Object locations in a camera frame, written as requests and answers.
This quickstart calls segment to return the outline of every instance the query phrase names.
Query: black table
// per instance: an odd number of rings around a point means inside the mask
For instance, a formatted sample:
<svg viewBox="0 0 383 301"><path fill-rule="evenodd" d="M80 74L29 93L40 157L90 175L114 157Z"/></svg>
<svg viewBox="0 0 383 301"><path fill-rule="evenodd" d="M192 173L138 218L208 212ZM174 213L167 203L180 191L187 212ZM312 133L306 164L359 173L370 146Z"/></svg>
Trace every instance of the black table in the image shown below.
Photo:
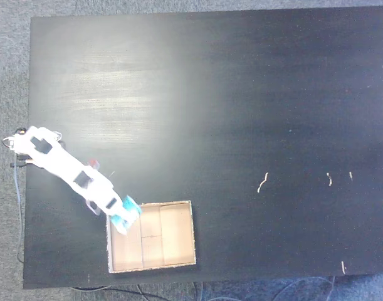
<svg viewBox="0 0 383 301"><path fill-rule="evenodd" d="M105 217L29 167L24 288L383 272L383 8L33 18L29 124L190 199L197 265L110 275Z"/></svg>

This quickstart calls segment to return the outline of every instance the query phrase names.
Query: gray carpet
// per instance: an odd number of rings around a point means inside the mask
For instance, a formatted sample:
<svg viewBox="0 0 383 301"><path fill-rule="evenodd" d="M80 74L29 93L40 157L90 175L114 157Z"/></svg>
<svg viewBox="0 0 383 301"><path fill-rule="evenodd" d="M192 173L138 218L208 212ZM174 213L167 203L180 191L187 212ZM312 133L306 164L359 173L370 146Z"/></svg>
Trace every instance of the gray carpet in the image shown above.
<svg viewBox="0 0 383 301"><path fill-rule="evenodd" d="M0 300L145 300L127 293L102 291L73 292L68 288L22 290L22 265L16 261L18 208L13 171L8 168L13 155L1 139L20 126L27 126L29 25L32 16L91 14L133 14L178 11L223 11L240 9L307 8L383 5L381 0L0 0ZM25 174L19 172L24 195ZM204 283L202 299L227 296L241 300L272 300L293 280ZM323 300L331 285L307 279L285 291L279 300ZM137 287L120 287L137 291ZM195 300L201 283L142 285L142 290L170 300ZM383 300L383 275L338 277L329 298L336 300Z"/></svg>

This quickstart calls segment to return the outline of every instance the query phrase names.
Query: black cable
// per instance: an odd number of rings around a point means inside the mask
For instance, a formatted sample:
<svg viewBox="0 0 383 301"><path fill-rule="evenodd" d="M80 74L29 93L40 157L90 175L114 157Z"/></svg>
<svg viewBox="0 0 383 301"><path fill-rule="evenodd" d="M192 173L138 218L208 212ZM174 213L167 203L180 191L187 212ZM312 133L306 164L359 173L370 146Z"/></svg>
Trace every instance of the black cable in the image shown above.
<svg viewBox="0 0 383 301"><path fill-rule="evenodd" d="M138 288L138 290L139 290L139 292L140 292L142 298L143 298L145 301L151 301L151 300L149 300L146 296L144 296L144 293L141 291L141 288L140 288L140 285L139 285L139 284L137 284L137 288Z"/></svg>
<svg viewBox="0 0 383 301"><path fill-rule="evenodd" d="M80 287L70 287L72 290L76 290L79 292L97 292L99 290L106 290L107 288L110 288L110 285L107 287L97 287L97 288L80 288Z"/></svg>
<svg viewBox="0 0 383 301"><path fill-rule="evenodd" d="M138 293L138 292L134 292L132 290L120 290L118 288L107 288L105 290L114 290L116 292L132 293L133 295L144 296L144 297L152 297L152 298L160 299L160 300L163 300L163 301L170 301L169 299L166 299L166 298L158 296L158 295L154 295L152 293L142 293L142 292Z"/></svg>
<svg viewBox="0 0 383 301"><path fill-rule="evenodd" d="M114 290L116 292L131 293L133 295L143 296L144 298L145 297L151 297L151 298L157 298L157 299L160 299L160 300L163 300L163 301L170 301L169 299L166 299L166 298L158 296L158 295L154 295L152 293L143 293L142 291L140 291L138 293L138 292L134 292L133 290L121 290L119 288L111 288L111 287L98 287L98 288L71 287L71 289L79 291L79 292L96 292L96 291L99 291L99 290L101 290L101 291L102 290Z"/></svg>
<svg viewBox="0 0 383 301"><path fill-rule="evenodd" d="M6 143L4 143L5 141L8 141L8 140L9 140L8 138L3 139L3 140L2 140L2 144L3 144L5 147L10 148L9 145L7 145Z"/></svg>

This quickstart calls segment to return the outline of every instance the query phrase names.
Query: cardboard box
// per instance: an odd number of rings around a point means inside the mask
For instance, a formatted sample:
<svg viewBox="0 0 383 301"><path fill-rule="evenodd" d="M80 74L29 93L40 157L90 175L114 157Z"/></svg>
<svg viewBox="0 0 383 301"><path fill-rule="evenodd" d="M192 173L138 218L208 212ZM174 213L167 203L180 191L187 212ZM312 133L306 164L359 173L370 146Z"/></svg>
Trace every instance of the cardboard box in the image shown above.
<svg viewBox="0 0 383 301"><path fill-rule="evenodd" d="M140 206L142 214L127 235L107 218L109 273L196 264L190 201Z"/></svg>

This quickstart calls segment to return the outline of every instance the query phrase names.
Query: open cardboard box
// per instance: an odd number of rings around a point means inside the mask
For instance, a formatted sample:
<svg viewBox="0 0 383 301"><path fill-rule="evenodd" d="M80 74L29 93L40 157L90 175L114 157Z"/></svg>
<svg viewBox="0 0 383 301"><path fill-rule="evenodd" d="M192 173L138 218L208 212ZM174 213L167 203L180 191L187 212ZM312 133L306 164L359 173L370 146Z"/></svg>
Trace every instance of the open cardboard box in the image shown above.
<svg viewBox="0 0 383 301"><path fill-rule="evenodd" d="M107 217L109 273L196 264L191 202L143 204L127 235Z"/></svg>

